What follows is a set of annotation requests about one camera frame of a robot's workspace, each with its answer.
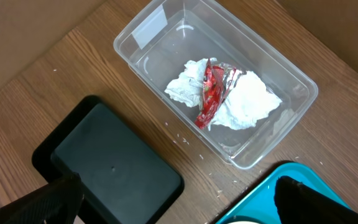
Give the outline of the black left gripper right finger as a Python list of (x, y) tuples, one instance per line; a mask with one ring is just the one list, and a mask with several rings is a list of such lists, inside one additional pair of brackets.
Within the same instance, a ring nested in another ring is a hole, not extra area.
[(289, 176), (277, 180), (274, 202), (282, 224), (358, 224), (358, 213)]

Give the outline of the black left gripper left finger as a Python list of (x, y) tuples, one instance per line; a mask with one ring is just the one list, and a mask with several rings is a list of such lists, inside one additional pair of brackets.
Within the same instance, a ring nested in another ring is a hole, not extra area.
[(1, 207), (0, 224), (71, 224), (83, 199), (79, 175), (65, 175)]

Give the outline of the white tissue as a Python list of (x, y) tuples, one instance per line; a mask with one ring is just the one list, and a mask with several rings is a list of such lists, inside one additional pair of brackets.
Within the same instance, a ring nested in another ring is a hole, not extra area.
[[(197, 106), (199, 113), (207, 60), (208, 58), (197, 62), (188, 61), (184, 71), (165, 89), (171, 99), (184, 103), (189, 108)], [(269, 92), (266, 84), (253, 71), (243, 72), (245, 75), (239, 78), (236, 87), (221, 105), (211, 124), (205, 128), (210, 129), (212, 125), (226, 126), (232, 130), (251, 128), (281, 104), (281, 99)]]

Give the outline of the red snack wrapper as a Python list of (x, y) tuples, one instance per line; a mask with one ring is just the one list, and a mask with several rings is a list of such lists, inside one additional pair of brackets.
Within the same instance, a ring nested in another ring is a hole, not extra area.
[(211, 124), (221, 105), (245, 73), (228, 63), (209, 58), (203, 75), (202, 102), (195, 124), (204, 129)]

